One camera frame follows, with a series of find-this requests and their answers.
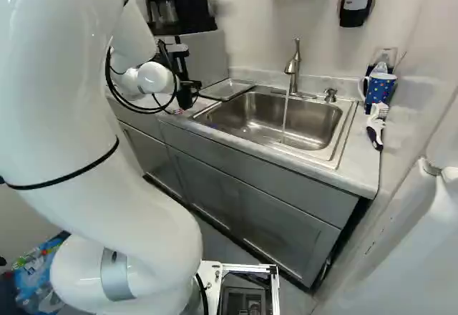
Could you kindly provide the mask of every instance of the cabinet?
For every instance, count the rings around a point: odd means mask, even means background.
[[[167,146],[125,123],[120,124],[143,171],[182,198],[181,183],[169,157]]]
[[[170,148],[191,203],[311,286],[340,230]]]
[[[355,195],[171,124],[159,122],[167,145],[337,228],[342,229],[346,225],[358,203]]]
[[[169,148],[180,171],[183,187],[190,204],[214,221],[237,233],[242,208],[233,179],[210,166]]]

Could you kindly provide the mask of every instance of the mug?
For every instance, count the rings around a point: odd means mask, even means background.
[[[364,80],[367,80],[367,92],[364,94]],[[366,115],[371,114],[372,104],[384,102],[388,104],[390,95],[394,91],[394,85],[398,77],[387,73],[372,73],[368,77],[359,80],[358,91],[364,101],[364,111]]]

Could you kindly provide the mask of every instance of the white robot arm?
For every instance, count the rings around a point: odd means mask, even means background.
[[[0,175],[73,234],[52,266],[66,303],[179,314],[200,265],[198,225],[129,166],[100,84],[109,47],[118,73],[155,53],[140,12],[124,2],[0,1]]]

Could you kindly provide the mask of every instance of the sink basin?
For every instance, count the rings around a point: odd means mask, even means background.
[[[193,119],[286,153],[331,160],[354,102],[339,99],[328,104],[323,97],[290,97],[283,136],[285,98],[269,87],[258,86],[229,102],[204,109]]]

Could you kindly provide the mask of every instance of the countertop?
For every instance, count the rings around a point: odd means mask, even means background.
[[[380,153],[372,147],[367,137],[366,115],[363,113],[361,103],[359,103],[356,109],[340,165],[336,170],[333,170],[307,160],[276,152],[269,147],[229,135],[190,119],[195,113],[216,102],[215,100],[199,98],[192,109],[184,111],[179,115],[167,115],[162,112],[157,115],[157,118],[168,124],[180,127],[265,161],[275,163],[306,177],[320,180],[323,183],[355,195],[360,195],[368,199],[375,198],[379,188]],[[141,106],[155,106],[155,103],[147,98],[141,99],[136,104]]]

